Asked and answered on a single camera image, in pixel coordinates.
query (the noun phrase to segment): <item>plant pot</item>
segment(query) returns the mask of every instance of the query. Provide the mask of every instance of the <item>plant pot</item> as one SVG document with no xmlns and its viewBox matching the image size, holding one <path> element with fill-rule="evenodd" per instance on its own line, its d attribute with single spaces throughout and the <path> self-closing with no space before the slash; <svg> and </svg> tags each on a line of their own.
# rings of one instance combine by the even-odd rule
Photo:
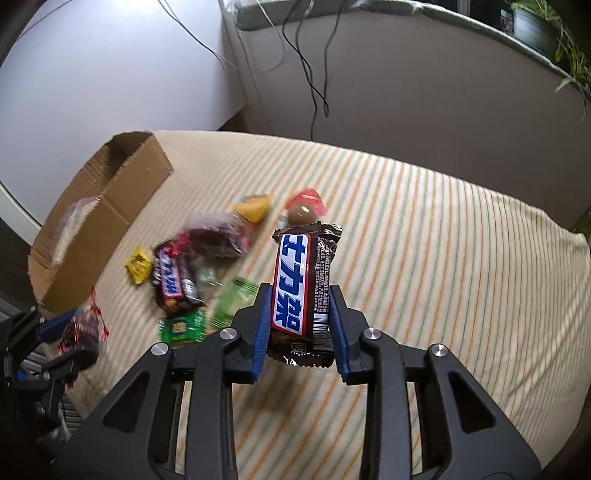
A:
<svg viewBox="0 0 591 480">
<path fill-rule="evenodd" d="M 554 62 L 560 33 L 546 20 L 522 8 L 515 8 L 513 36 Z"/>
</svg>

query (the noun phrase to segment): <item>cardboard box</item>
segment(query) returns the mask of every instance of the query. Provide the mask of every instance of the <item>cardboard box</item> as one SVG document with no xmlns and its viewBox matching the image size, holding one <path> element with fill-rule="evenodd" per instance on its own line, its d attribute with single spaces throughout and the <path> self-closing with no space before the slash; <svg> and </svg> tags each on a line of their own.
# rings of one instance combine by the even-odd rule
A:
<svg viewBox="0 0 591 480">
<path fill-rule="evenodd" d="M 150 132 L 116 135 L 103 145 L 61 194 L 31 247 L 29 278 L 46 310 L 63 313 L 81 305 L 141 209 L 173 168 Z M 84 220 L 63 261 L 52 265 L 64 215 L 87 197 L 98 203 Z"/>
</svg>

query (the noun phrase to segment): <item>blue gripper pad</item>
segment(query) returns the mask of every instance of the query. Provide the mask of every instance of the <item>blue gripper pad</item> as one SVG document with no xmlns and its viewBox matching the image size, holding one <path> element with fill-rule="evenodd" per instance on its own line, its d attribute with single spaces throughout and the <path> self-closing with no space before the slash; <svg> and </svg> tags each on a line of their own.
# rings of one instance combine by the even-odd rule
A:
<svg viewBox="0 0 591 480">
<path fill-rule="evenodd" d="M 346 382 L 349 378 L 349 352 L 339 311 L 336 307 L 335 297 L 331 291 L 329 292 L 329 300 L 329 326 L 333 349 L 335 350 L 336 371 L 339 373 L 343 382 Z"/>
<path fill-rule="evenodd" d="M 265 355 L 267 354 L 267 344 L 269 343 L 269 336 L 271 334 L 272 295 L 273 289 L 269 288 L 267 290 L 267 295 L 265 296 L 265 303 L 263 304 L 261 317 L 259 318 L 253 342 L 251 375 L 255 382 L 258 380 L 262 372 Z"/>
</svg>

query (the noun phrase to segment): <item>yellow candy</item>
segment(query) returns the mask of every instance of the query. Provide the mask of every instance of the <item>yellow candy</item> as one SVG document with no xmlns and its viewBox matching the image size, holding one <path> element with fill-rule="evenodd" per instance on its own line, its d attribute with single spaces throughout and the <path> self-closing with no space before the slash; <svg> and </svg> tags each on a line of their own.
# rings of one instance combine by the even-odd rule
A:
<svg viewBox="0 0 591 480">
<path fill-rule="evenodd" d="M 125 267 L 136 285 L 141 285 L 150 277 L 152 261 L 143 248 L 136 248 Z"/>
<path fill-rule="evenodd" d="M 268 195 L 253 195 L 233 206 L 240 215 L 252 223 L 259 223 L 267 216 L 271 206 L 271 197 Z"/>
</svg>

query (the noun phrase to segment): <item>potted plant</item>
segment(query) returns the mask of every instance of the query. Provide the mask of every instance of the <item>potted plant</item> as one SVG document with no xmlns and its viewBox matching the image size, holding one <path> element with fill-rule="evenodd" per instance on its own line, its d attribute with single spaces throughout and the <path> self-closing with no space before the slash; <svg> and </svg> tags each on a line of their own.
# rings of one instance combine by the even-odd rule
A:
<svg viewBox="0 0 591 480">
<path fill-rule="evenodd" d="M 522 0 L 511 4 L 513 36 L 559 64 L 570 73 L 556 92 L 573 83 L 583 96 L 583 120 L 586 101 L 591 100 L 591 68 L 587 57 L 562 19 L 546 0 Z"/>
<path fill-rule="evenodd" d="M 542 55 L 553 59 L 562 30 L 560 17 L 545 0 L 522 0 L 513 8 L 513 36 Z"/>
</svg>

